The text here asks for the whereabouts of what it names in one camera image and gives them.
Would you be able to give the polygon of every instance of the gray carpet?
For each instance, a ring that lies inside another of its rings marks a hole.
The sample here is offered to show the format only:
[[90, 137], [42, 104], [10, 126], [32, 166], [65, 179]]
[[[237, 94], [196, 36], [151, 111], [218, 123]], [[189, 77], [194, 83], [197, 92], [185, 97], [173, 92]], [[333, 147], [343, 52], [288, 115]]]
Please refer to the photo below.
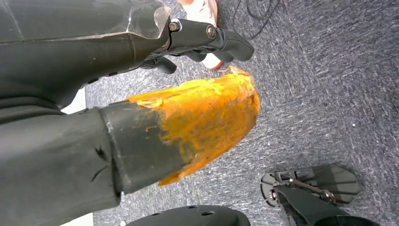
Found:
[[[250, 0], [260, 14], [267, 2]], [[185, 17], [165, 0], [175, 17]], [[238, 0], [220, 0], [223, 28], [232, 29]], [[94, 214], [96, 226], [117, 226], [170, 208], [192, 204], [229, 206], [254, 226], [280, 226], [259, 189], [261, 176], [336, 163], [355, 172], [362, 192], [345, 210], [399, 225], [398, 3], [394, 0], [284, 0], [251, 43], [249, 62], [233, 62], [257, 81], [262, 112], [256, 127], [228, 153], [183, 181], [150, 186], [123, 197], [121, 205]], [[237, 30], [255, 33], [245, 1]], [[178, 70], [164, 75], [136, 70], [87, 87], [88, 106], [126, 96], [217, 77], [201, 64], [175, 58]]]

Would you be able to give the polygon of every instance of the black cable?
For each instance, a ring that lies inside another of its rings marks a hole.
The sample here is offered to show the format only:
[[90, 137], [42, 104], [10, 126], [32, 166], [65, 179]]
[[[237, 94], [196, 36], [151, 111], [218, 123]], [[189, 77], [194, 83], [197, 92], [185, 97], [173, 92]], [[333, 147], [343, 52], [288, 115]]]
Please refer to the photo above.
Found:
[[[258, 35], [263, 31], [263, 28], [264, 28], [264, 27], [266, 26], [266, 24], [269, 22], [270, 17], [272, 16], [273, 12], [276, 10], [277, 6], [278, 6], [279, 3], [280, 3], [280, 0], [278, 0], [278, 1], [277, 1], [277, 4], [276, 4], [276, 5], [273, 7], [273, 9], [271, 10], [269, 16], [266, 17], [267, 14], [268, 14], [268, 12], [269, 12], [270, 9], [271, 9], [271, 2], [272, 2], [272, 1], [273, 1], [273, 0], [269, 0], [269, 6], [267, 7], [267, 11], [266, 11], [266, 13], [265, 13], [264, 15], [256, 16], [256, 15], [254, 15], [254, 14], [251, 12], [251, 10], [249, 10], [249, 4], [248, 4], [248, 3], [249, 3], [249, 0], [246, 0], [247, 12], [248, 12], [248, 14], [249, 14], [253, 19], [256, 19], [256, 20], [264, 20], [264, 19], [266, 19], [266, 20], [264, 21], [264, 23], [263, 23], [261, 29], [259, 29], [259, 31], [256, 32], [256, 34], [251, 35], [251, 36], [242, 35], [245, 39], [249, 39], [249, 40], [254, 39], [256, 36], [258, 36]], [[237, 10], [238, 10], [239, 6], [241, 5], [241, 2], [242, 2], [242, 0], [239, 0], [238, 5], [237, 5], [237, 7], [236, 7], [235, 10], [234, 10], [234, 15], [233, 15], [233, 30], [234, 30], [235, 32], [237, 32], [237, 33], [239, 33], [239, 32], [237, 31], [237, 29], [236, 29], [236, 27], [235, 27], [235, 21], [236, 21]]]

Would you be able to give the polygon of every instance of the black tube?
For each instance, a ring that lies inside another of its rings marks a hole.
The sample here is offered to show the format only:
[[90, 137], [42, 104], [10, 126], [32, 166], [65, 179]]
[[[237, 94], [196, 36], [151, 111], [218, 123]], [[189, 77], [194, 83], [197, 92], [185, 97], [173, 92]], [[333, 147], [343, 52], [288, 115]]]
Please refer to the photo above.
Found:
[[0, 125], [1, 225], [60, 225], [180, 170], [157, 118], [123, 102]]

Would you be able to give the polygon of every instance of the white shoe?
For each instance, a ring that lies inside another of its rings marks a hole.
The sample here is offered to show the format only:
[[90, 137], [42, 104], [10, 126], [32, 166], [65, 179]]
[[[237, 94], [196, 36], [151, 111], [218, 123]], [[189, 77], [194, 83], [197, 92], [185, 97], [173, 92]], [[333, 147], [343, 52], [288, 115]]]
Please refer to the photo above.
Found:
[[[183, 5], [183, 8], [187, 12], [188, 20], [217, 26], [218, 9], [216, 0], [194, 0], [191, 5]], [[216, 70], [222, 65], [222, 61], [211, 53], [207, 54], [202, 63], [211, 70]]]

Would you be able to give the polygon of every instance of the screw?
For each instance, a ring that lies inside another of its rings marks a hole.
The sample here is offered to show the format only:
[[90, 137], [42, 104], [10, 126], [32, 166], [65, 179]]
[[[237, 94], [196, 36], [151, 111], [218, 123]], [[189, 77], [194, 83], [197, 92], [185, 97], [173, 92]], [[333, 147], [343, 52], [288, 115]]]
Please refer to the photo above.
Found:
[[175, 31], [179, 30], [179, 25], [176, 22], [171, 22], [171, 23], [169, 23], [169, 30], [171, 32], [175, 32]]
[[210, 38], [212, 40], [215, 39], [215, 37], [216, 37], [216, 29], [211, 24], [207, 26], [207, 36], [208, 36], [208, 38]]
[[277, 194], [274, 190], [269, 191], [269, 198], [276, 200], [277, 199]]

